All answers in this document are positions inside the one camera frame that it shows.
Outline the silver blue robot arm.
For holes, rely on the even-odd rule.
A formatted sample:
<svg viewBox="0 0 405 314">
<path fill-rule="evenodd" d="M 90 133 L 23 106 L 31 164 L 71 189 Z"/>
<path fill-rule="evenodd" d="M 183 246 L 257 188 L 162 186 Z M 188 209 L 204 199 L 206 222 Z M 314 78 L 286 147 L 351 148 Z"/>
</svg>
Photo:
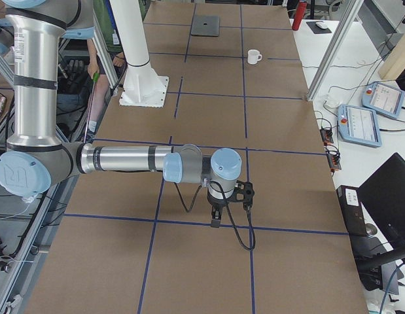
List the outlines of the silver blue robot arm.
<svg viewBox="0 0 405 314">
<path fill-rule="evenodd" d="M 221 148 L 205 156 L 181 147 L 96 147 L 64 143 L 56 135 L 58 43 L 67 35 L 94 36 L 91 1 L 7 1 L 14 28 L 14 133 L 0 157 L 0 185 L 21 197 L 45 192 L 63 180 L 93 171 L 160 172 L 165 181 L 208 189 L 211 225 L 236 201 L 241 157 Z"/>
</svg>

